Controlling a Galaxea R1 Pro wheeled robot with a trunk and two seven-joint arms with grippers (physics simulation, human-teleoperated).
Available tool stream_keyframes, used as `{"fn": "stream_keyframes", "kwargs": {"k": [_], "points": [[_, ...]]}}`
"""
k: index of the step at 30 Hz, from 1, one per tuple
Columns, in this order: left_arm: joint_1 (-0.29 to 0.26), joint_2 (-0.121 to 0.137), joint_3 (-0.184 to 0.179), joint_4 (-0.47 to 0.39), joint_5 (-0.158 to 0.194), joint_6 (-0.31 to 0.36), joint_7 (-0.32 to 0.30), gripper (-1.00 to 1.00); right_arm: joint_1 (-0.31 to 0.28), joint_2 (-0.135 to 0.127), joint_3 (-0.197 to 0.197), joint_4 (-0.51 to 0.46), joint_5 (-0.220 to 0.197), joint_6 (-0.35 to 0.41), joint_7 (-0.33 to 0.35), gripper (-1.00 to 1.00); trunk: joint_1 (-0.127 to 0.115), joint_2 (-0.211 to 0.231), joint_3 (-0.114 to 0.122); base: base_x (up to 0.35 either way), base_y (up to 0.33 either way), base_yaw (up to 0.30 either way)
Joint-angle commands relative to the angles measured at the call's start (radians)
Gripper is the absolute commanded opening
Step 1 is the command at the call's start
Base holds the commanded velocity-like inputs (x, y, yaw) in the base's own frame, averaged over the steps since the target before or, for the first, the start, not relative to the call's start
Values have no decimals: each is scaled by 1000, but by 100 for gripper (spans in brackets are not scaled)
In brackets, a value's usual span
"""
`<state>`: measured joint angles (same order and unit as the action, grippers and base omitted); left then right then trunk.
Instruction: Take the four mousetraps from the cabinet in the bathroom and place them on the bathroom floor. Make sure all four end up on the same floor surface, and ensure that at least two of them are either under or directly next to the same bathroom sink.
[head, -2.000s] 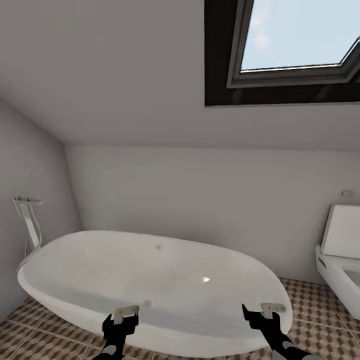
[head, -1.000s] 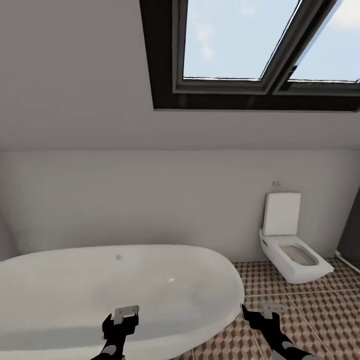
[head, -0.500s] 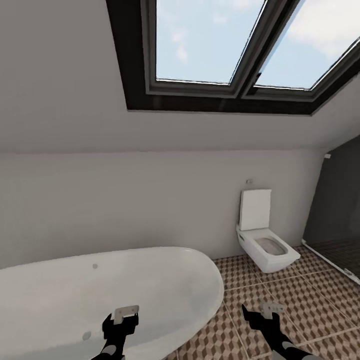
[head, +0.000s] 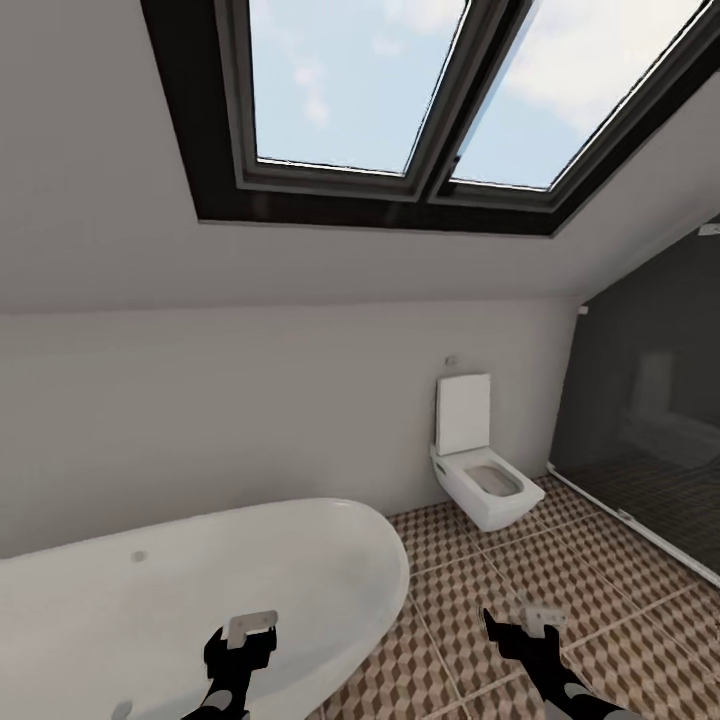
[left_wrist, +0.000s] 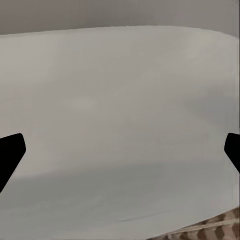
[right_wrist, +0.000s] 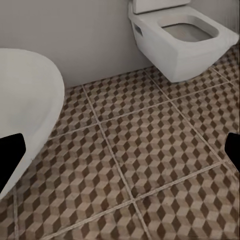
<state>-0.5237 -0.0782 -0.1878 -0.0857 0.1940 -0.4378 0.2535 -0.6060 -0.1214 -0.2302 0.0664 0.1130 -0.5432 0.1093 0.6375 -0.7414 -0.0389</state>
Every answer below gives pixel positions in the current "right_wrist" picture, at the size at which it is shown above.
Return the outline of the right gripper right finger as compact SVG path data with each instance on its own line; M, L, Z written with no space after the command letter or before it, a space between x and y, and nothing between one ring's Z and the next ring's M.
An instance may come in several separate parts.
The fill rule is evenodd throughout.
M224 151L240 172L240 134L232 132L228 134Z

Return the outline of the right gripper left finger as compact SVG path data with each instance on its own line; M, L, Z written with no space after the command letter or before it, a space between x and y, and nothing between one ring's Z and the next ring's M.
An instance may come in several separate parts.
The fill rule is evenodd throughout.
M0 139L0 194L25 152L26 145L21 133Z

